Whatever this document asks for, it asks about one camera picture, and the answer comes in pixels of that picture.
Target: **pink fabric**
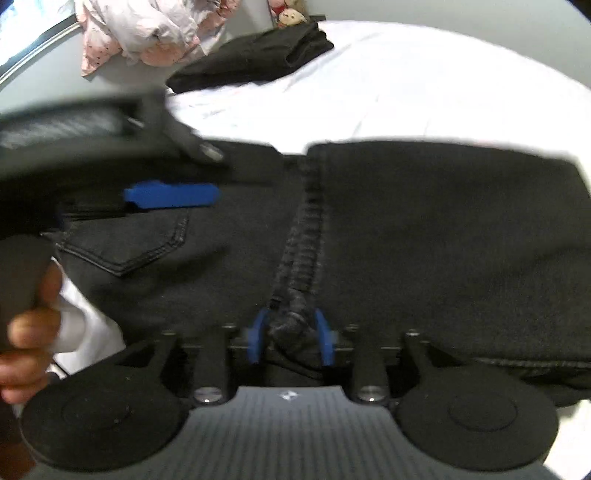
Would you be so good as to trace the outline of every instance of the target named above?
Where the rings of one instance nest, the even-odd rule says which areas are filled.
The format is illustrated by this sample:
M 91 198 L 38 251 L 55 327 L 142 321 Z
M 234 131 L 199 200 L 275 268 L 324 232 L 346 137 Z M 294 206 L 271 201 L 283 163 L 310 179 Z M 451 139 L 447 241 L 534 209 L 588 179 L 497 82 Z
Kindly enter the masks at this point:
M 82 47 L 82 76 L 93 73 L 113 55 L 121 52 L 121 46 L 103 25 L 98 24 L 82 4 L 76 4 L 76 18 L 84 29 Z
M 239 6 L 240 0 L 222 0 L 220 7 L 205 17 L 205 20 L 199 24 L 197 36 L 200 37 L 226 23 L 226 19 L 231 17 Z
M 209 51 L 212 40 L 219 36 L 217 29 L 241 3 L 241 0 L 220 0 L 216 8 L 210 0 L 203 0 L 200 7 L 192 2 L 185 4 L 183 0 L 124 3 L 128 1 L 131 0 L 74 0 L 77 20 L 84 29 L 82 76 L 90 75 L 120 52 L 130 61 L 140 59 L 156 67 L 194 60 Z M 154 24 L 152 35 L 141 28 L 148 12 L 152 15 L 146 19 L 149 24 L 154 23 L 157 15 L 162 19 Z M 117 32 L 121 43 L 112 31 Z M 200 44 L 205 38 L 208 43 L 202 49 Z

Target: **white bed sheet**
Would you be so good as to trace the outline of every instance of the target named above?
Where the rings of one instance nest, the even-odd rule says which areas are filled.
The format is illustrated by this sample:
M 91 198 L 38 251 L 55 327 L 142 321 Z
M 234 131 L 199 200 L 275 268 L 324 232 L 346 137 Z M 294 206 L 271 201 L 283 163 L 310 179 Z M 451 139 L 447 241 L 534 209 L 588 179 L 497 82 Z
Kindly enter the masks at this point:
M 171 96 L 175 116 L 207 137 L 303 153 L 325 141 L 446 140 L 562 155 L 591 187 L 591 90 L 502 47 L 434 28 L 320 24 L 335 49 L 298 72 Z M 591 405 L 561 412 L 546 465 L 591 471 Z

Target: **black jeans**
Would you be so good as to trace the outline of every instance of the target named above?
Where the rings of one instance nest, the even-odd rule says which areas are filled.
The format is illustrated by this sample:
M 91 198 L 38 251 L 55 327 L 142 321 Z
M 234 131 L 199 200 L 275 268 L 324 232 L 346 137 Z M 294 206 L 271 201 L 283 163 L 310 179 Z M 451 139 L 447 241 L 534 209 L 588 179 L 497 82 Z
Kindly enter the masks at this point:
M 415 328 L 496 364 L 591 371 L 591 202 L 575 166 L 424 142 L 317 145 L 299 165 L 273 187 L 224 187 L 210 208 L 77 224 L 60 259 L 127 342 L 248 325 L 269 303 L 312 165 L 319 271 L 290 287 L 302 312 L 320 307 L 334 329 L 372 324 L 392 346 Z

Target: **finger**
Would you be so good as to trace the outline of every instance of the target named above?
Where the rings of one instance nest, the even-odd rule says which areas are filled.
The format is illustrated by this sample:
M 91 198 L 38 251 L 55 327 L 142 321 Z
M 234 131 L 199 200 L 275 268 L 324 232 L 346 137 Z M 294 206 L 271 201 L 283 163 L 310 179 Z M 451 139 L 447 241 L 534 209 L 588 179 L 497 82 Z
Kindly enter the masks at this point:
M 18 387 L 4 387 L 2 389 L 2 398 L 10 405 L 17 403 L 27 403 L 33 396 L 43 390 L 48 384 L 48 376 L 43 375 L 36 382 L 28 385 L 20 385 Z
M 15 348 L 43 348 L 51 345 L 60 331 L 60 312 L 39 307 L 21 313 L 8 325 L 8 339 Z
M 11 351 L 0 355 L 0 384 L 28 385 L 45 375 L 51 354 L 45 350 Z
M 57 300 L 62 279 L 60 267 L 51 262 L 37 289 L 37 297 L 43 305 L 52 305 Z

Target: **logo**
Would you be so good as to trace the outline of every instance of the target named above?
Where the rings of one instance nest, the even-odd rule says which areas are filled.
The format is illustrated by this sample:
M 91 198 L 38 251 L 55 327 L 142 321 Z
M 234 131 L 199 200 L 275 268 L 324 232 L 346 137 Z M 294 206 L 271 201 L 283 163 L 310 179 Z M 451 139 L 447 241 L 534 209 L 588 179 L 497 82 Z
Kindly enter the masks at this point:
M 283 400 L 287 400 L 287 401 L 292 401 L 292 400 L 295 400 L 297 397 L 299 397 L 299 395 L 292 390 L 287 390 L 287 391 L 281 392 L 279 394 L 279 396 L 281 398 L 283 398 Z

